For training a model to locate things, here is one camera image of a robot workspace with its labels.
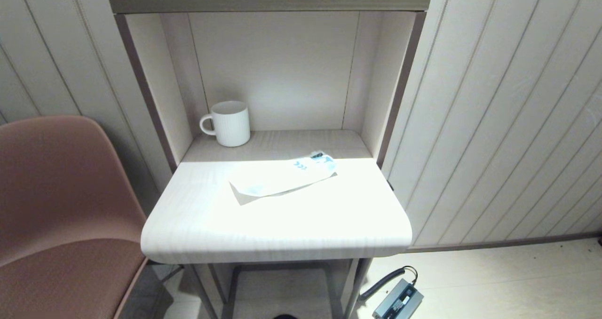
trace chair backrest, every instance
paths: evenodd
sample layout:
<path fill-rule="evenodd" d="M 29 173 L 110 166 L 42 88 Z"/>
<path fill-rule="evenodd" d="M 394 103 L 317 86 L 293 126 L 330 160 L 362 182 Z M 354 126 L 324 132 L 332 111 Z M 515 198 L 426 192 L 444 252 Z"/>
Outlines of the chair backrest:
<path fill-rule="evenodd" d="M 140 242 L 145 220 L 93 120 L 40 117 L 0 127 L 0 266 L 80 240 Z"/>

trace mug handle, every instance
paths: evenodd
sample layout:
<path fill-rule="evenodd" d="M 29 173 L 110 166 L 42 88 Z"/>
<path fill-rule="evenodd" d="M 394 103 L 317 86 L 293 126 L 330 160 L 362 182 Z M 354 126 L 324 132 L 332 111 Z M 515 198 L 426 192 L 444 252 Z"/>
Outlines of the mug handle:
<path fill-rule="evenodd" d="M 198 122 L 198 125 L 200 126 L 200 130 L 207 133 L 210 136 L 214 136 L 215 135 L 215 131 L 212 130 L 208 130 L 203 126 L 203 122 L 207 119 L 212 119 L 213 117 L 211 117 L 210 114 L 206 114 L 204 115 L 202 118 L 200 118 L 200 122 Z"/>

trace desk shelf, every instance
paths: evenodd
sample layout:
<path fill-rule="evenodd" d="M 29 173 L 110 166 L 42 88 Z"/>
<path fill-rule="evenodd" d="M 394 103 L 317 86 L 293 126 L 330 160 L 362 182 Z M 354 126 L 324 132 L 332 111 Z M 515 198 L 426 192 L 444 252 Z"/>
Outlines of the desk shelf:
<path fill-rule="evenodd" d="M 110 0 L 174 172 L 142 232 L 160 263 L 394 255 L 412 238 L 383 177 L 429 0 Z M 198 120 L 249 106 L 224 148 Z M 241 202 L 229 177 L 312 151 L 337 175 Z"/>
<path fill-rule="evenodd" d="M 246 201 L 228 182 L 243 167 L 312 150 L 335 158 L 336 176 Z M 198 137 L 149 216 L 142 249 L 161 263 L 304 261 L 394 255 L 411 239 L 408 217 L 359 135 L 272 131 L 253 132 L 237 148 Z"/>

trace white desk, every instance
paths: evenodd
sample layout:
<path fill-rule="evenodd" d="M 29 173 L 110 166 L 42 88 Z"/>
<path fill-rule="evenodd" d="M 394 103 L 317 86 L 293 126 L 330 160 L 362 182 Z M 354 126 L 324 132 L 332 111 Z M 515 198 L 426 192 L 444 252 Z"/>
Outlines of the white desk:
<path fill-rule="evenodd" d="M 242 167 L 314 150 L 335 158 L 336 176 L 250 202 L 228 181 Z M 395 255 L 411 240 L 404 209 L 355 132 L 274 131 L 238 148 L 196 139 L 144 226 L 142 251 L 160 263 L 315 261 Z"/>

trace chair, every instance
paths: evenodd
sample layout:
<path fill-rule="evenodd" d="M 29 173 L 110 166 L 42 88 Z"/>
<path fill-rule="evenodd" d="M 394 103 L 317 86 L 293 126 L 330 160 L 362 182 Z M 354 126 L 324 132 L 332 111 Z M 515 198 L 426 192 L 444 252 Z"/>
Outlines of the chair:
<path fill-rule="evenodd" d="M 0 127 L 0 318 L 117 318 L 146 264 L 145 220 L 93 120 Z"/>

